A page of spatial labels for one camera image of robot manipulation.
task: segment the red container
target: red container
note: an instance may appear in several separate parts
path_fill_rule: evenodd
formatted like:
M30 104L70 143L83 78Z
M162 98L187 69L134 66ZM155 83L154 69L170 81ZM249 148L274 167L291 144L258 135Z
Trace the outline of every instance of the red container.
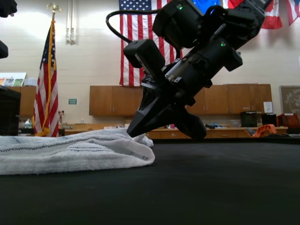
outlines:
M295 113L283 113L277 116L277 125L279 127L300 128L298 115Z

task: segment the black table surface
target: black table surface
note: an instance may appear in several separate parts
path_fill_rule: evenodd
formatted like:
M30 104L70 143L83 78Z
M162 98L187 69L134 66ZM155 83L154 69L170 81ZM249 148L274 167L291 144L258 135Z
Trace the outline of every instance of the black table surface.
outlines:
M0 224L298 224L300 146L155 144L153 165L0 177Z

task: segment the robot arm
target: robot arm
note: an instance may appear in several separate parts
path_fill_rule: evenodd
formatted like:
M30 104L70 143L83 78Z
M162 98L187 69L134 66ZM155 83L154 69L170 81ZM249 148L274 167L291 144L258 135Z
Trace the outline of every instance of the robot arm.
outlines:
M0 0L0 17L8 17L17 12L17 3L14 0ZM0 59L8 56L8 47L0 41Z
M127 132L134 137L168 124L194 139L206 136L200 118L185 105L212 85L222 68L242 65L238 48L254 38L264 21L271 0L244 0L235 9L212 6L203 15L190 0L172 0L157 14L153 31L177 49L193 49L165 66L165 59L152 40L130 42L123 52L135 68L143 67L143 98Z

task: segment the striped towel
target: striped towel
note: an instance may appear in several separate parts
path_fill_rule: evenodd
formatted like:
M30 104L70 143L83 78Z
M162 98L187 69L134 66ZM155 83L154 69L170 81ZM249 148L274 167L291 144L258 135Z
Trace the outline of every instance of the striped towel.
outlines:
M0 137L0 175L42 174L151 165L153 141L127 128L58 138Z

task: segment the green exit sign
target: green exit sign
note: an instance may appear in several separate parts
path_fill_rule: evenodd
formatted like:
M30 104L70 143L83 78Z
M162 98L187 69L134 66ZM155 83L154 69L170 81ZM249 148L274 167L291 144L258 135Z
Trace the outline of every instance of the green exit sign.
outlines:
M69 98L69 105L76 105L77 99L76 98Z

